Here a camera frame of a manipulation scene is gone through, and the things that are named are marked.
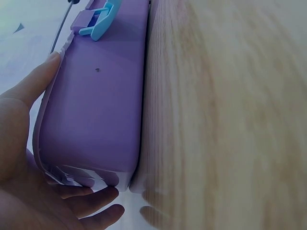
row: finger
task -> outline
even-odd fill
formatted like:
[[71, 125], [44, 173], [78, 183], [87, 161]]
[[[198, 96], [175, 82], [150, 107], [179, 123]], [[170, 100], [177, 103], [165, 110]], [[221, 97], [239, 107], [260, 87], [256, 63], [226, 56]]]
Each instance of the finger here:
[[67, 198], [65, 202], [77, 218], [83, 218], [111, 203], [116, 197], [118, 197], [118, 190], [107, 187], [89, 195]]
[[43, 93], [55, 76], [60, 64], [60, 56], [52, 53], [46, 62], [36, 67], [27, 77], [0, 98], [14, 98], [24, 102], [30, 109], [35, 100]]
[[92, 189], [87, 187], [69, 186], [61, 184], [54, 184], [51, 185], [51, 187], [63, 199], [73, 196], [85, 196], [93, 193]]
[[101, 213], [80, 221], [86, 230], [103, 230], [118, 221], [124, 212], [122, 205], [112, 205]]

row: purple lunch box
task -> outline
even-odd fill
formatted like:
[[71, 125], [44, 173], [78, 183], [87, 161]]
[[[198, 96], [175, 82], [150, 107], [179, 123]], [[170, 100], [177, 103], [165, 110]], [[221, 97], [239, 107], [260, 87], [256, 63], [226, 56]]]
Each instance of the purple lunch box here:
[[100, 19], [90, 11], [105, 5], [92, 0], [71, 26], [42, 99], [33, 150], [40, 169], [61, 184], [125, 191], [139, 157], [149, 1], [121, 0], [94, 40], [91, 28]]

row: white surface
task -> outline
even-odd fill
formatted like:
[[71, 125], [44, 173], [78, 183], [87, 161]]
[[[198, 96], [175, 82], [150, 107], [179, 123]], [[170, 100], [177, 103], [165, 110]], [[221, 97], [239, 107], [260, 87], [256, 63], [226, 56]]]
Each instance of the white surface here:
[[[82, 0], [73, 6], [55, 50], [59, 51], [65, 43], [71, 23], [87, 2]], [[66, 0], [0, 0], [0, 93], [17, 84], [47, 58], [67, 7]], [[20, 23], [24, 25], [24, 29], [13, 34]], [[30, 150], [40, 101], [41, 97], [30, 111]], [[122, 204], [126, 212], [108, 230], [154, 229], [140, 215], [140, 208], [148, 205], [141, 195], [126, 191], [114, 203]]]

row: metal rod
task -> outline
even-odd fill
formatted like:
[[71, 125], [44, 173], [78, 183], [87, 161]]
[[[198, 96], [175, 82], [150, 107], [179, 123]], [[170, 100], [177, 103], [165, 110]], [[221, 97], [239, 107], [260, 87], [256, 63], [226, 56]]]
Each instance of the metal rod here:
[[57, 41], [58, 41], [59, 34], [61, 33], [61, 30], [62, 30], [62, 28], [63, 28], [63, 25], [64, 25], [65, 21], [66, 21], [66, 18], [67, 18], [68, 13], [71, 11], [72, 5], [73, 5], [73, 1], [71, 1], [69, 7], [67, 8], [67, 10], [66, 10], [66, 12], [65, 12], [65, 14], [64, 14], [64, 17], [63, 17], [63, 20], [62, 20], [62, 22], [61, 22], [61, 25], [59, 26], [57, 35], [56, 35], [56, 37], [55, 37], [54, 40], [53, 40], [52, 47], [51, 47], [51, 50], [50, 50], [50, 54], [54, 51], [54, 48], [56, 47], [56, 43], [57, 43]]

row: wood grain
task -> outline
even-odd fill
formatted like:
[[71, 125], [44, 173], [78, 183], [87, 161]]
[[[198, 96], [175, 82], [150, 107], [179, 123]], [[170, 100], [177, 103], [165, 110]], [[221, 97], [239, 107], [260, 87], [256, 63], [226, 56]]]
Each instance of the wood grain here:
[[152, 0], [131, 189], [162, 230], [307, 229], [307, 1]]

